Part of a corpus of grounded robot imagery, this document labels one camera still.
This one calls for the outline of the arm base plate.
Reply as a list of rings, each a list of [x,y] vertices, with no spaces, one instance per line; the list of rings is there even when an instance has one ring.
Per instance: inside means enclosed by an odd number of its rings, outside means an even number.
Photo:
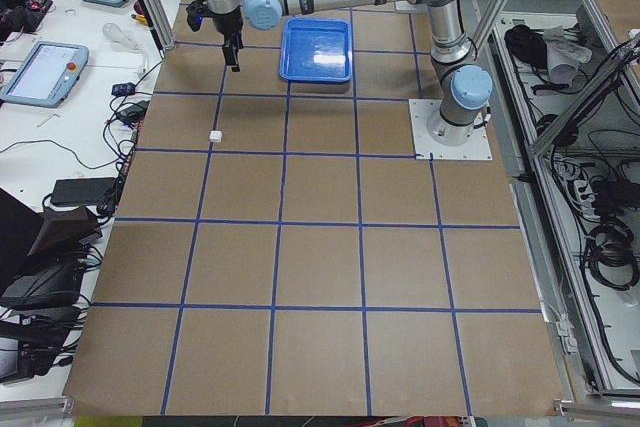
[[[452,126],[440,116],[441,100],[409,99],[414,156],[419,160],[491,161],[484,120],[478,113],[466,127]]]

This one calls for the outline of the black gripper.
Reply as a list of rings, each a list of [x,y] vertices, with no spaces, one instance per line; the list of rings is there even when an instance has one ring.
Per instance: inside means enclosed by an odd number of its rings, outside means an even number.
[[[244,47],[242,41],[243,17],[240,11],[213,14],[216,30],[223,36],[225,63],[233,72],[240,71],[238,51]]]

